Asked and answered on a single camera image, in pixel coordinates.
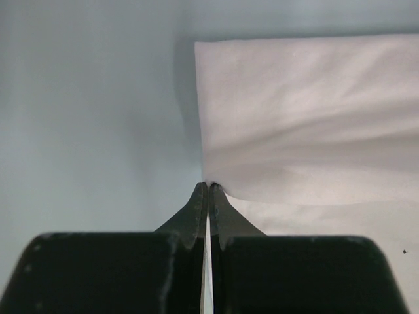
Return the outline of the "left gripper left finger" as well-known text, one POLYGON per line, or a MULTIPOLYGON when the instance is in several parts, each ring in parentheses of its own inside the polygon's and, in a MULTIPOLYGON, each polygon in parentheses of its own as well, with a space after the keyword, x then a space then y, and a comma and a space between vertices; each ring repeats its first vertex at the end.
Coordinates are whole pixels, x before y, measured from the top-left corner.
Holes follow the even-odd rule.
POLYGON ((1 298, 2 313, 199 313, 208 187, 153 232, 35 237, 1 298))

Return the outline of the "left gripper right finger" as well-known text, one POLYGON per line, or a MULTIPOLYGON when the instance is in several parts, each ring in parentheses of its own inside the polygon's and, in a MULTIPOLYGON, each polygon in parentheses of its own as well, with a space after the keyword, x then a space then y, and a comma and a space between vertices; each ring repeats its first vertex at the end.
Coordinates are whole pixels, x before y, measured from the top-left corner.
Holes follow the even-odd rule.
POLYGON ((379 247, 350 235, 268 236, 208 192, 216 313, 407 313, 379 247))

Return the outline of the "white t shirt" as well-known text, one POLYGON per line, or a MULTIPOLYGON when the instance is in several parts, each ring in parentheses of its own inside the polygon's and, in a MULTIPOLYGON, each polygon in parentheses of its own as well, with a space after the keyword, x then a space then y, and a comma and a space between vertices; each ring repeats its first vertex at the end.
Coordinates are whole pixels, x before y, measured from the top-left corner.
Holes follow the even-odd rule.
POLYGON ((270 235, 375 241, 418 312, 418 36, 197 42, 203 176, 270 235))

